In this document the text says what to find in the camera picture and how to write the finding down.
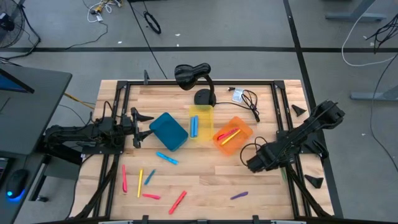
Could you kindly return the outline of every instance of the marker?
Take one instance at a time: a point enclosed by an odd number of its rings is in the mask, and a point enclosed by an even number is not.
[[[139,170],[139,180],[138,180],[138,191],[137,191],[137,197],[141,195],[141,185],[142,185],[142,173],[144,172],[143,169]]]
[[[178,197],[177,201],[175,201],[173,207],[169,210],[169,215],[173,214],[174,210],[177,208],[177,206],[179,205],[179,203],[182,201],[182,199],[185,197],[186,194],[187,194],[186,191],[183,191],[181,193],[181,195]]]
[[[195,129],[194,129],[194,133],[193,133],[193,137],[198,137],[198,115],[196,115],[195,117]]]
[[[225,140],[221,143],[221,145],[224,146],[225,143],[227,143],[229,140],[231,140],[233,137],[235,137],[235,135],[237,135],[237,134],[240,133],[240,132],[241,132],[240,129],[237,130],[237,131],[236,131],[235,133],[233,133],[230,137],[228,137],[227,139],[225,139]]]
[[[240,194],[235,195],[234,197],[231,197],[231,200],[237,199],[238,197],[243,197],[249,194],[249,192],[242,192]]]
[[[166,156],[165,154],[163,154],[161,152],[156,152],[156,155],[159,156],[162,159],[165,159],[165,160],[171,162],[174,165],[178,164],[178,161],[176,161],[175,159],[170,158],[169,156]]]
[[[145,180],[144,185],[147,185],[150,181],[150,179],[152,178],[152,176],[154,175],[156,169],[152,170],[152,172],[149,174],[149,176],[147,177],[147,179]]]
[[[142,194],[142,196],[144,196],[144,197],[150,197],[150,198],[153,198],[153,199],[156,199],[156,200],[159,200],[159,199],[160,199],[160,196],[157,196],[157,195]]]
[[[191,117],[191,138],[195,137],[195,118]]]
[[[127,193],[126,167],[124,166],[124,164],[122,165],[122,174],[123,174],[123,192]]]
[[[233,133],[234,133],[235,131],[237,131],[238,129],[239,129],[239,128],[234,128],[234,129],[228,131],[227,133],[218,136],[217,140],[221,140],[221,139],[225,138],[226,136],[229,136],[230,134],[233,134]]]

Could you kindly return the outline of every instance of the floor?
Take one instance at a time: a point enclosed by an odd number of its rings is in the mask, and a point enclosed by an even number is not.
[[[94,0],[85,2],[87,5],[97,3]],[[329,11],[352,11],[359,2],[290,0],[289,4],[298,39],[304,49],[310,81],[310,85],[307,81],[305,83],[307,88],[311,86],[317,103],[326,99],[338,101],[346,113],[341,125],[325,131],[343,214],[345,218],[396,221],[398,174],[370,133],[370,102],[349,98],[351,91],[373,91],[386,63],[367,67],[345,64],[338,48],[353,23],[324,18]],[[111,14],[103,13],[108,33],[99,41],[69,52],[63,48],[94,40],[105,30],[105,26],[87,22],[87,8],[83,2],[74,0],[65,4],[62,0],[30,0],[24,5],[27,17],[42,42],[38,52],[12,62],[72,73],[68,93],[84,101],[95,102],[102,79],[142,79],[144,70],[148,71],[151,79],[164,78],[147,51],[128,4],[122,8],[114,7]],[[144,10],[141,2],[132,5],[139,12]],[[138,20],[150,45],[160,47],[155,55],[167,78],[174,77],[173,70],[178,64],[207,62],[212,67],[211,77],[214,79],[303,80],[283,1],[166,0],[147,1],[146,5],[161,24],[162,34],[157,35],[145,27],[146,22],[140,15],[137,15]],[[397,10],[397,1],[376,1],[369,12],[384,13],[387,20],[358,24],[346,47],[370,49],[370,41],[364,40],[363,36],[371,35],[390,21]],[[383,47],[396,49],[397,40],[391,39]],[[1,52],[1,55],[15,55],[21,48],[29,46],[28,35],[24,34],[16,45],[7,49],[9,52]],[[285,50],[282,52],[273,47]],[[384,60],[394,54],[363,52],[345,55],[351,63],[367,63]],[[397,84],[393,77],[393,71],[397,69],[398,62],[394,62],[381,82],[381,91]],[[84,120],[88,119],[88,108],[66,98],[61,104],[72,107]],[[398,153],[395,147],[398,139],[393,136],[398,131],[398,118],[391,116],[396,112],[397,105],[393,102],[374,104],[374,131],[393,156]],[[59,107],[50,122],[53,124],[78,126],[81,121],[68,109]],[[72,180],[48,178],[40,194],[50,197],[50,201],[26,202],[16,223],[65,218],[72,204],[74,184]]]

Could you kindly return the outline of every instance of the black lamp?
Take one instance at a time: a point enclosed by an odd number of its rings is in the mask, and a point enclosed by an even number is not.
[[[191,65],[177,65],[174,70],[175,81],[183,90],[190,90],[196,84],[199,78],[206,78],[210,90],[202,89],[195,94],[194,102],[196,105],[216,105],[216,95],[214,94],[214,84],[209,73],[211,67],[207,63],[202,63],[195,67]]]

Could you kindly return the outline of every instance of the blue plastic container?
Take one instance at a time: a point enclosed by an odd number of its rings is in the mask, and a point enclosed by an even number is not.
[[[156,137],[172,152],[182,146],[188,138],[188,133],[169,113],[159,116],[149,125],[149,129],[153,130]]]

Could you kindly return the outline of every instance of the purple marker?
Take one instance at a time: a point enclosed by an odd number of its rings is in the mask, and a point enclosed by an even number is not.
[[[242,192],[240,194],[235,195],[234,197],[231,197],[231,200],[237,199],[238,197],[243,197],[246,196],[249,192]]]

